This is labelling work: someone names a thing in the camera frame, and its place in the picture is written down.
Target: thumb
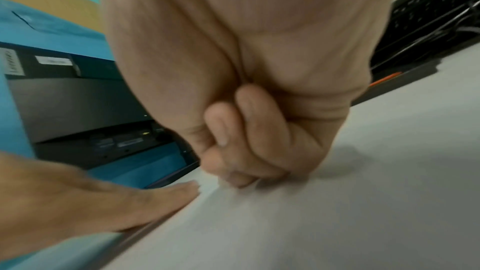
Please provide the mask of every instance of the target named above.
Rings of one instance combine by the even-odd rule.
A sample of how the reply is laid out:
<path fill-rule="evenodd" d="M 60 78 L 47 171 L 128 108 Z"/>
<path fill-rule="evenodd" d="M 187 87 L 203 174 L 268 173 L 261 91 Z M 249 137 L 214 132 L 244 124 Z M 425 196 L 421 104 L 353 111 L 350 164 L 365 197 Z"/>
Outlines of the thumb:
<path fill-rule="evenodd" d="M 75 210 L 69 212 L 77 218 L 72 229 L 81 236 L 141 226 L 182 209 L 198 195 L 196 181 L 151 190 L 114 186 L 111 191 L 88 191 L 78 194 Z"/>

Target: white desk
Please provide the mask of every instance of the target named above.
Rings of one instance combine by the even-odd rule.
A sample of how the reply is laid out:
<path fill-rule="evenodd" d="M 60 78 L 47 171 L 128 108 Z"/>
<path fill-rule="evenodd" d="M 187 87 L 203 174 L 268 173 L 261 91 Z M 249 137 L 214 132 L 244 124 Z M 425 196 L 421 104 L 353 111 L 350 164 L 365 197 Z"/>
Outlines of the white desk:
<path fill-rule="evenodd" d="M 355 106 L 306 183 L 202 194 L 104 270 L 480 269 L 480 46 Z"/>

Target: label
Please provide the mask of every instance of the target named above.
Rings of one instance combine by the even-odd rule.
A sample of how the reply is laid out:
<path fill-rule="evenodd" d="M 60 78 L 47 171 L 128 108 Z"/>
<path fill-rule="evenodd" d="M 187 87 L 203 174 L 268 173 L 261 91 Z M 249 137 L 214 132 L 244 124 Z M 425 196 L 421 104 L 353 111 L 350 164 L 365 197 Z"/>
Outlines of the label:
<path fill-rule="evenodd" d="M 3 73 L 7 75 L 25 76 L 19 56 L 14 50 L 0 47 L 0 60 L 2 61 Z"/>
<path fill-rule="evenodd" d="M 58 58 L 58 57 L 44 57 L 44 56 L 35 56 L 36 60 L 41 65 L 52 65 L 52 66 L 73 66 L 74 64 L 68 58 Z"/>
<path fill-rule="evenodd" d="M 135 139 L 119 142 L 119 143 L 117 143 L 117 147 L 123 148 L 123 147 L 130 146 L 130 145 L 133 145 L 133 144 L 141 143 L 143 141 L 144 141 L 143 138 L 135 138 Z"/>

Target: orange object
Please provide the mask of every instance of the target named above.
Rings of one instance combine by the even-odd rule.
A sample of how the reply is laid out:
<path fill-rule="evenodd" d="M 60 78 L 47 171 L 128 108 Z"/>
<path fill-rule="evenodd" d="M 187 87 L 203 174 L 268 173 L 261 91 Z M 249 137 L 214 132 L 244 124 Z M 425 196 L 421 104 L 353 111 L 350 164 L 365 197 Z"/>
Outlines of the orange object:
<path fill-rule="evenodd" d="M 378 85 L 378 84 L 381 84 L 381 83 L 383 83 L 383 82 L 389 81 L 389 80 L 391 80 L 391 79 L 393 79 L 393 78 L 395 78 L 395 77 L 397 77 L 397 76 L 399 76 L 399 75 L 401 75 L 401 74 L 402 74 L 402 72 L 393 73 L 393 74 L 391 74 L 391 75 L 388 75 L 387 77 L 384 77 L 384 78 L 382 78 L 382 79 L 380 79 L 380 80 L 377 80 L 377 81 L 372 82 L 368 87 L 371 88 L 371 87 L 376 86 L 376 85 Z"/>

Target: hand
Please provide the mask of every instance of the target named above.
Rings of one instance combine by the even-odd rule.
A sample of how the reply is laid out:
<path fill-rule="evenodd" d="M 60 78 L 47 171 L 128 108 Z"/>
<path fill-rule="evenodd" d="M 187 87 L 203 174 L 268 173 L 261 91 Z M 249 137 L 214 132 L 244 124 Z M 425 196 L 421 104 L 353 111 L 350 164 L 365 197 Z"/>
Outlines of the hand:
<path fill-rule="evenodd" d="M 325 158 L 392 0 L 103 0 L 118 66 L 202 167 L 241 187 Z"/>
<path fill-rule="evenodd" d="M 0 153 L 0 261 L 68 238 L 147 224 L 197 195 L 194 182 L 137 190 L 69 165 Z"/>

